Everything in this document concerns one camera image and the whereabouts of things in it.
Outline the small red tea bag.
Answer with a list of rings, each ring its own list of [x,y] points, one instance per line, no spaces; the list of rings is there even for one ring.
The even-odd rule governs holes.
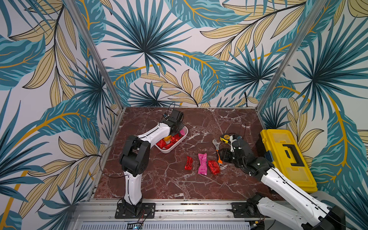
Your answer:
[[[185,165],[185,170],[192,170],[193,169],[193,158],[187,156],[187,161],[186,161],[186,165]]]

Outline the yellow orange tea bag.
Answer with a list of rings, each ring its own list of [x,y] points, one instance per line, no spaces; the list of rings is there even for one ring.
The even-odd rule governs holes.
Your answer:
[[[169,135],[169,136],[165,137],[163,140],[164,140],[165,142],[170,143],[170,142],[171,142],[171,140],[172,140],[172,136],[171,136],[171,135]]]

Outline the pink tea bag packet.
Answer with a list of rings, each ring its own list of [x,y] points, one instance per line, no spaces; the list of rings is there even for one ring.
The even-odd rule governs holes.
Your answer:
[[[199,168],[198,168],[198,174],[201,175],[207,175],[207,154],[198,154],[199,159]]]

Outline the white plastic storage box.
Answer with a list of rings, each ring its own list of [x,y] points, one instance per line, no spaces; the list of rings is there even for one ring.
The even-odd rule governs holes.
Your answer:
[[[170,148],[168,148],[168,149],[161,149],[157,144],[155,144],[154,146],[159,150],[159,151],[161,151],[162,153],[164,153],[164,154],[168,154],[168,153],[170,153],[173,149],[175,149],[180,143],[182,143],[183,142],[183,140],[185,140],[185,138],[187,137],[187,135],[188,135],[188,128],[186,127],[186,126],[184,126],[184,128],[183,128],[184,130],[185,130],[185,132],[186,132],[186,134],[184,135],[184,136],[181,136],[181,138],[175,143],[175,144],[173,144]]]

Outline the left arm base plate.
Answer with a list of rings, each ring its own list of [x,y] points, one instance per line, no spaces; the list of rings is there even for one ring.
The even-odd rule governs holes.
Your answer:
[[[153,219],[155,216],[155,203],[138,203],[133,206],[127,202],[117,205],[115,219]]]

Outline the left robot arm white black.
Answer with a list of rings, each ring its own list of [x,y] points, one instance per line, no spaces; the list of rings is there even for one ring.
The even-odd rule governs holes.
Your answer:
[[[162,139],[179,134],[185,128],[183,119],[184,113],[174,109],[151,130],[127,138],[120,158],[125,178],[125,195],[120,213],[137,217],[144,211],[141,180],[149,163],[150,150]]]

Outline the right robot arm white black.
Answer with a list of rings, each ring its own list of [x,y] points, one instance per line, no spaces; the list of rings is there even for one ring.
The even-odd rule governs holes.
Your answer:
[[[240,135],[223,134],[219,139],[230,146],[235,166],[257,178],[293,206],[290,209],[256,194],[246,202],[252,213],[273,218],[293,230],[347,229],[346,214],[340,207],[330,207],[303,191],[266,158],[256,157]]]

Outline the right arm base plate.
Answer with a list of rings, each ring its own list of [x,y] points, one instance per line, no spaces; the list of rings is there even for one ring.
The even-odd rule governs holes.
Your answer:
[[[257,206],[247,202],[233,202],[231,203],[230,211],[234,218],[258,218],[265,219],[267,216],[260,213]]]

